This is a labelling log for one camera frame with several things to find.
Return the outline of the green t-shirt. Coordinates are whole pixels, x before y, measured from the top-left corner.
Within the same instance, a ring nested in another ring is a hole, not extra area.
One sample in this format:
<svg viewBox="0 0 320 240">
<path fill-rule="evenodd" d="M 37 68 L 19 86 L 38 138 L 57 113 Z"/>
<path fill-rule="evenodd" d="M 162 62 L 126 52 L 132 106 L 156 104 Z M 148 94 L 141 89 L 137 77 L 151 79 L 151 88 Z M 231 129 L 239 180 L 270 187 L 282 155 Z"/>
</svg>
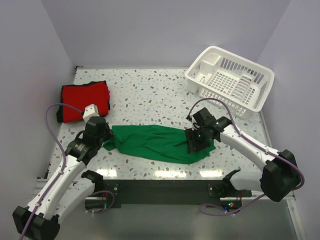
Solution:
<svg viewBox="0 0 320 240">
<path fill-rule="evenodd" d="M 190 165 L 210 156 L 214 143 L 199 152 L 188 153 L 185 131 L 162 125 L 113 125 L 113 137 L 103 148 L 121 154 L 166 163 Z"/>
</svg>

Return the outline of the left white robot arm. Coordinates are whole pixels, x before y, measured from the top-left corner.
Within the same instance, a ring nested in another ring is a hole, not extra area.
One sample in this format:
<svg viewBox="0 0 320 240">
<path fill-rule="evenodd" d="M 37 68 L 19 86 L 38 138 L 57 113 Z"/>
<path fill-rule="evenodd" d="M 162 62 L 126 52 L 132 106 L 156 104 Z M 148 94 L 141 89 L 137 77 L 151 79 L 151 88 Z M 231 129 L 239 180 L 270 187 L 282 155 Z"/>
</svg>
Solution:
<svg viewBox="0 0 320 240">
<path fill-rule="evenodd" d="M 85 129 L 71 141 L 60 166 L 40 192 L 25 207 L 18 206 L 13 214 L 20 236 L 30 240 L 53 240 L 63 219 L 86 197 L 104 192 L 103 176 L 87 170 L 88 163 L 112 138 L 106 119 L 92 116 Z"/>
</svg>

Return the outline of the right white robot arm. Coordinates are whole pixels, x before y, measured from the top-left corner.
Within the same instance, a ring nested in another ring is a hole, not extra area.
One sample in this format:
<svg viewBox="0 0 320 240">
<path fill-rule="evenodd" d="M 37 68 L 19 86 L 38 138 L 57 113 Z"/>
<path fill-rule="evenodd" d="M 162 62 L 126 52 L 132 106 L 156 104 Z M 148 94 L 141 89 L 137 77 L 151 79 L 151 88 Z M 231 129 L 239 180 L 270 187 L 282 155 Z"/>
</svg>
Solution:
<svg viewBox="0 0 320 240">
<path fill-rule="evenodd" d="M 292 152 L 278 151 L 257 141 L 238 129 L 233 120 L 224 116 L 215 118 L 205 107 L 188 115 L 187 120 L 192 124 L 185 130 L 188 153 L 200 152 L 218 141 L 238 151 L 260 170 L 259 174 L 249 174 L 238 168 L 227 174 L 222 179 L 227 196 L 233 197 L 239 191 L 257 191 L 280 202 L 303 182 Z"/>
</svg>

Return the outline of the pink folded t-shirt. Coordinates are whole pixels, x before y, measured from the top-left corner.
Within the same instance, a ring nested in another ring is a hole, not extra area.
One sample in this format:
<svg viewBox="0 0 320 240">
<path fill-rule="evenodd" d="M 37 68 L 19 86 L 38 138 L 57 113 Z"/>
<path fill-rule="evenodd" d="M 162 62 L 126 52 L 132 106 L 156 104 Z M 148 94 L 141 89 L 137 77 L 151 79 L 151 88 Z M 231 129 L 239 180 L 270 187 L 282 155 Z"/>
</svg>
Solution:
<svg viewBox="0 0 320 240">
<path fill-rule="evenodd" d="M 106 87 L 106 91 L 107 91 L 108 101 L 110 101 L 110 99 L 111 99 L 111 94 L 110 94 L 110 88 L 109 88 L 108 86 Z"/>
</svg>

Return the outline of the white plastic basket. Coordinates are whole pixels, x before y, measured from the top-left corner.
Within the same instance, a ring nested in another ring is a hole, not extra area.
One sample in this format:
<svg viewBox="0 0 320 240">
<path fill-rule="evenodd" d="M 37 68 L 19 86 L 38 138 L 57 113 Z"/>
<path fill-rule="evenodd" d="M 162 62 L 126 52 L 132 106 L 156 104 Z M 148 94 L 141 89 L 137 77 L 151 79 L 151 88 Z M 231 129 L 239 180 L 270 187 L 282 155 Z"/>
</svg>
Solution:
<svg viewBox="0 0 320 240">
<path fill-rule="evenodd" d="M 217 46 L 207 47 L 186 70 L 188 91 L 228 105 L 234 115 L 247 119 L 262 110 L 275 74 L 258 63 Z"/>
</svg>

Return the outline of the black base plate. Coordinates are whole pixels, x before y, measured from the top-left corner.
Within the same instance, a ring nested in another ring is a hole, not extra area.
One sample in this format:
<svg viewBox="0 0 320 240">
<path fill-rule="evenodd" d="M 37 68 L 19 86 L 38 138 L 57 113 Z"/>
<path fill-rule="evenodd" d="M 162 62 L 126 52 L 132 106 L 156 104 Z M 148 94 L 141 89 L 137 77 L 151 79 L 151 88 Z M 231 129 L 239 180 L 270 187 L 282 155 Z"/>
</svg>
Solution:
<svg viewBox="0 0 320 240">
<path fill-rule="evenodd" d="M 251 197 L 250 190 L 234 190 L 223 180 L 103 180 L 95 186 L 99 193 L 85 199 L 87 210 L 102 211 L 122 205 L 200 205 L 215 204 L 228 209 L 224 198 L 230 198 L 232 209 L 242 206 L 243 197 Z"/>
</svg>

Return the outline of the aluminium frame rail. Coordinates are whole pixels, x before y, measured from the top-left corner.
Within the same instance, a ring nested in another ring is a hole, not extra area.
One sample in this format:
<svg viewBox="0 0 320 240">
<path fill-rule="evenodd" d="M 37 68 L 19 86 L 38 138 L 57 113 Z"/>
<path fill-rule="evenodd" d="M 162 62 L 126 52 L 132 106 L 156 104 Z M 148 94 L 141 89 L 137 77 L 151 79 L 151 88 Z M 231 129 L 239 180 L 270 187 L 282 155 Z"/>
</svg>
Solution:
<svg viewBox="0 0 320 240">
<path fill-rule="evenodd" d="M 37 179 L 35 182 L 34 188 L 32 190 L 31 197 L 29 199 L 32 200 L 34 197 L 36 197 L 48 181 L 49 181 L 48 179 Z M 78 181 L 79 179 L 73 180 L 70 186 L 68 187 L 68 190 L 70 190 L 74 185 L 76 185 Z M 262 192 L 251 190 L 251 196 L 245 196 L 245 194 L 243 193 L 242 199 L 253 200 L 254 198 L 260 196 L 261 194 Z M 292 191 L 291 193 L 289 193 L 283 200 L 296 200 L 294 192 Z"/>
</svg>

